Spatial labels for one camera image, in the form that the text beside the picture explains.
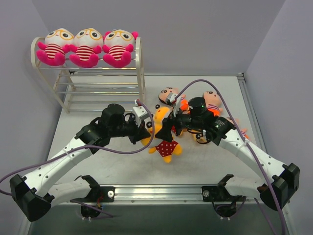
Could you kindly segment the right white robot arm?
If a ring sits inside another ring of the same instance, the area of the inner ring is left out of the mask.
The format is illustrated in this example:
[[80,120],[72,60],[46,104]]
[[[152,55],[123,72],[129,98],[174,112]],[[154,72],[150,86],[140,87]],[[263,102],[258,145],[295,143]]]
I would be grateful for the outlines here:
[[155,137],[172,141],[173,128],[177,134],[184,129],[202,132],[209,142],[232,153],[260,177],[253,181],[231,176],[217,187],[220,199],[228,200],[237,195],[254,197],[275,211],[282,209],[299,188],[300,168],[294,163],[285,164],[260,149],[242,135],[236,124],[209,111],[202,97],[191,99],[189,106],[187,114],[171,109]]

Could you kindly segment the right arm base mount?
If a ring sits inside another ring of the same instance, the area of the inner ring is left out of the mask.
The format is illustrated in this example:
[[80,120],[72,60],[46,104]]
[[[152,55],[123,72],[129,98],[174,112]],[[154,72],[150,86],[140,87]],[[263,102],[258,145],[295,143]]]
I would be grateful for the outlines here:
[[217,184],[206,185],[201,187],[202,200],[204,202],[233,202],[237,201],[243,202],[244,197],[242,195],[232,196],[226,190],[226,183],[232,179],[234,175],[227,174],[224,176]]

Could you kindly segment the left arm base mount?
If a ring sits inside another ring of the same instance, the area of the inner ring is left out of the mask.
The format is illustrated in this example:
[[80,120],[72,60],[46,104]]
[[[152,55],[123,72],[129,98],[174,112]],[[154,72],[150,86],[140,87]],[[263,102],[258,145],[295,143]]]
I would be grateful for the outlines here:
[[93,203],[102,203],[102,202],[113,202],[115,197],[115,187],[114,186],[100,186],[97,181],[90,175],[79,176],[75,180],[82,179],[85,181],[90,191],[85,197],[74,197],[74,200],[79,202],[93,202]]

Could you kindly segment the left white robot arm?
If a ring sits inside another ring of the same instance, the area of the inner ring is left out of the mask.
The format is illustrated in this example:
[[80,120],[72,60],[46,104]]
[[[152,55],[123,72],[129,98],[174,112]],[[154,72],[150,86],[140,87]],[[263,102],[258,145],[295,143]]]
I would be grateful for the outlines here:
[[110,104],[49,161],[33,166],[33,171],[24,176],[14,175],[9,181],[12,198],[28,221],[42,218],[63,202],[97,201],[102,196],[101,187],[91,176],[80,176],[65,184],[57,181],[98,150],[107,150],[112,138],[128,137],[133,144],[150,139],[151,134],[145,128],[147,118],[152,115],[140,101],[128,114],[121,105]]

